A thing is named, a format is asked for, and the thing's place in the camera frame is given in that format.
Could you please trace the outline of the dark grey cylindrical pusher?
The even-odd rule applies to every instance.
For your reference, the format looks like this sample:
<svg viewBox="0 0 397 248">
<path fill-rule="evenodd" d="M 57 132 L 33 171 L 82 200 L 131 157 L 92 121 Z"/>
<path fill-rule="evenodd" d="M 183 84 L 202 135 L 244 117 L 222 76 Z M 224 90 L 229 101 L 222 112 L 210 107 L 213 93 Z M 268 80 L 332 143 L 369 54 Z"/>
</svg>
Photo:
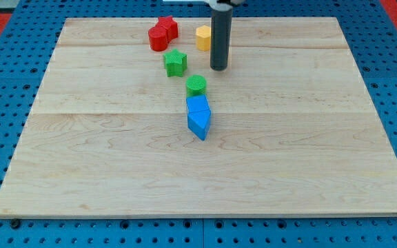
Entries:
<svg viewBox="0 0 397 248">
<path fill-rule="evenodd" d="M 232 7 L 212 9 L 210 67 L 215 71 L 227 68 L 232 26 Z"/>
</svg>

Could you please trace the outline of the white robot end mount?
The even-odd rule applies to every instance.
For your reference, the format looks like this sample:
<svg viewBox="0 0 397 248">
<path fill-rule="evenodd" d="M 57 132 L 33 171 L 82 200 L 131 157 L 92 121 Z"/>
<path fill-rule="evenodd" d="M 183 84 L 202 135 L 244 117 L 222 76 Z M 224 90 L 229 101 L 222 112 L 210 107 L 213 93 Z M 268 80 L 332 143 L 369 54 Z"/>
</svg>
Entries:
<svg viewBox="0 0 397 248">
<path fill-rule="evenodd" d="M 233 8 L 243 4 L 245 0 L 206 0 L 211 8 Z"/>
</svg>

